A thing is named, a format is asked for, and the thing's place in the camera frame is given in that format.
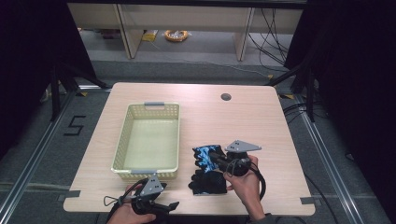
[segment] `floor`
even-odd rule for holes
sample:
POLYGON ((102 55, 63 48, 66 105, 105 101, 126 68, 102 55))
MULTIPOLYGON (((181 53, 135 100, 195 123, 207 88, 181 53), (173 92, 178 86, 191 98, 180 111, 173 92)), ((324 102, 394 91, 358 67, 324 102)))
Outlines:
MULTIPOLYGON (((260 54, 253 41, 247 43, 244 61, 238 62, 234 53, 233 34, 214 32, 191 32, 190 36, 180 43, 171 43, 164 39, 164 31, 159 31, 156 40, 142 42, 136 57, 126 58, 125 49, 119 38, 103 39, 95 30, 83 30, 81 37, 92 60, 95 69, 100 70, 99 76, 104 80, 114 81, 119 77, 120 67, 128 67, 133 63, 155 65, 157 70, 164 69, 167 64, 177 66, 188 64, 189 68, 230 69, 238 72, 238 76, 254 76, 271 78, 286 69, 274 59, 260 54)), ((265 35, 252 34, 259 46, 265 35)), ((287 48, 292 35, 279 35, 277 42, 287 48)), ((275 39, 270 36, 269 42, 277 46, 275 39)), ((279 49, 264 47, 282 61, 279 49)), ((304 102, 304 95, 290 97, 290 82, 287 80, 276 87, 279 101, 284 109, 290 127, 290 133, 296 146, 303 170, 307 177, 308 186, 315 200, 317 212, 312 217, 278 217, 281 223, 390 223, 370 187, 364 180, 359 167, 353 160, 346 157, 345 148, 331 118, 321 105, 315 105, 315 122, 310 122, 304 112, 304 107, 295 107, 304 102)), ((78 80, 80 84, 89 84, 78 80)), ((43 101, 38 108, 28 129, 21 140, 12 148, 0 162, 0 198, 9 196, 13 184, 21 181, 21 174, 29 170, 31 177, 26 179, 28 185, 21 189, 24 193, 18 204, 11 207, 12 216, 9 223, 105 223, 106 214, 67 213, 62 204, 68 188, 77 171, 77 165, 84 155, 95 124, 100 117, 108 91, 87 90, 88 97, 78 94, 63 95, 63 102, 67 106, 64 116, 55 125, 50 118, 50 100, 43 101), (84 119, 75 119, 76 123, 83 122, 83 132, 78 137, 67 138, 65 133, 74 133, 70 128, 70 120, 75 116, 84 115, 84 119), (48 136, 49 141, 43 142, 42 136, 48 136)), ((230 218, 196 217, 175 218, 173 223, 232 223, 230 218)))

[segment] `person's right hand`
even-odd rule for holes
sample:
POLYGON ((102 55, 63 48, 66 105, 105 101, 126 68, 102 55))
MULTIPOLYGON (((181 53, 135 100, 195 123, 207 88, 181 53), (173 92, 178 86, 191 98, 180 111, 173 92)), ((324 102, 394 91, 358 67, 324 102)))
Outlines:
MULTIPOLYGON (((257 157, 248 156, 254 164, 259 165, 257 157)), ((260 181, 259 178, 249 170, 243 176, 231 176, 230 173, 224 173, 224 178, 231 183, 227 190, 235 190, 236 195, 241 199, 242 204, 246 207, 250 219, 256 221, 265 217, 260 202, 260 181)))

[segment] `wrist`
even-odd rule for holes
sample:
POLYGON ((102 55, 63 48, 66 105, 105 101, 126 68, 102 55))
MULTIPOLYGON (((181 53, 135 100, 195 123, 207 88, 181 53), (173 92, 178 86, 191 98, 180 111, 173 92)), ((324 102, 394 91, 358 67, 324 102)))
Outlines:
POLYGON ((257 221, 265 217, 265 213, 260 202, 246 203, 245 207, 252 221, 257 221))

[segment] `wooden table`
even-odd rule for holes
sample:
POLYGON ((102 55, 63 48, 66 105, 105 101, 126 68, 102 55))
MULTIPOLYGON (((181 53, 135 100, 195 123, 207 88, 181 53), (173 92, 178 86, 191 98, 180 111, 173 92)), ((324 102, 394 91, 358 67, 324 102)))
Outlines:
POLYGON ((259 158, 259 168, 266 179, 267 191, 262 200, 265 212, 279 216, 314 214, 313 204, 301 202, 301 198, 311 194, 274 88, 148 83, 114 85, 70 189, 80 190, 79 197, 65 200, 66 211, 108 212, 111 206, 104 206, 104 197, 119 197, 131 184, 112 173, 110 167, 127 105, 142 102, 180 104, 177 178, 166 181, 167 188, 156 200, 162 204, 180 202, 171 214, 247 214, 234 192, 193 196, 188 188, 198 168, 192 148, 214 144, 225 148, 236 139, 262 147, 249 154, 259 158), (222 100, 223 93, 232 99, 222 100))

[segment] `human hand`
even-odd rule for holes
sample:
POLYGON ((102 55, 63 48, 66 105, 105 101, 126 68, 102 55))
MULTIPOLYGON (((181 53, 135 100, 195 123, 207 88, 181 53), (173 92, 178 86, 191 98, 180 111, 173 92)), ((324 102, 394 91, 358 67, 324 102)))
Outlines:
MULTIPOLYGON (((259 165, 257 157, 250 156, 251 162, 259 165)), ((246 207, 252 221, 256 221, 265 217, 260 202, 260 181, 259 178, 249 170, 243 176, 231 176, 230 173, 224 173, 224 178, 231 183, 227 190, 235 190, 236 195, 241 199, 242 204, 246 207)))
POLYGON ((131 206, 131 200, 124 201, 107 224, 141 224, 155 220, 154 214, 138 215, 131 206))

